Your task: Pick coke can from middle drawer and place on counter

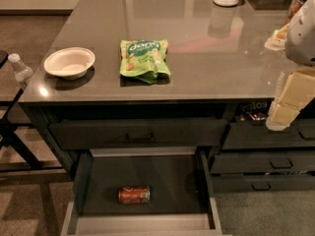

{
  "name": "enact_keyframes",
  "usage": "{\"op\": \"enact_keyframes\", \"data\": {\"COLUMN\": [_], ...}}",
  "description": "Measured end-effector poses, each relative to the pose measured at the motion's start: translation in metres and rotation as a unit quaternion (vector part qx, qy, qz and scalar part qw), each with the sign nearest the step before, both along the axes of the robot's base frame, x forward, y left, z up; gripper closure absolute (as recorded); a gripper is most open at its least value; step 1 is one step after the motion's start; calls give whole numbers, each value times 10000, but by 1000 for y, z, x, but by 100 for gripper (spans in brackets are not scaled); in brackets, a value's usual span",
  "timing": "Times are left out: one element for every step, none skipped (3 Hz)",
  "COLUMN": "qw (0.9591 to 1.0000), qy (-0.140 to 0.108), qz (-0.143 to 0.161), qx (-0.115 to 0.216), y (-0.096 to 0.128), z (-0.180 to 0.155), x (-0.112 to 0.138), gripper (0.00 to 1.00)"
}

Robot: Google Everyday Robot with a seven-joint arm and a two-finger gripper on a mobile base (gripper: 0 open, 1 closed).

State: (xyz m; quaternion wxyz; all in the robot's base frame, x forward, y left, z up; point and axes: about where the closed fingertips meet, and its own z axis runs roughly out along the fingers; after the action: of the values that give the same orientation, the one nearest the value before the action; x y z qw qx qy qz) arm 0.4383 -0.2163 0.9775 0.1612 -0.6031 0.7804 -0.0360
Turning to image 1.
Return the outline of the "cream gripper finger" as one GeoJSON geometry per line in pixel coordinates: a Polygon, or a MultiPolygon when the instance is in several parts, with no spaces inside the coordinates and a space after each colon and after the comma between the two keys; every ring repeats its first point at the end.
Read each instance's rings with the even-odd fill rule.
{"type": "Polygon", "coordinates": [[[302,72],[293,72],[286,80],[278,107],[301,110],[314,97],[315,78],[302,72]]]}
{"type": "Polygon", "coordinates": [[[268,112],[266,127],[272,131],[283,131],[298,116],[299,111],[273,102],[268,112]]]}

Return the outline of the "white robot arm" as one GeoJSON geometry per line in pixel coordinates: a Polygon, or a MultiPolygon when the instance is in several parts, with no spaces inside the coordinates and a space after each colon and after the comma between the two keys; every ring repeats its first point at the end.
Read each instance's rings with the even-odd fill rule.
{"type": "Polygon", "coordinates": [[[288,24],[275,30],[265,47],[283,50],[298,65],[288,76],[280,74],[266,120],[269,130],[283,131],[315,98],[315,0],[307,0],[288,24]]]}

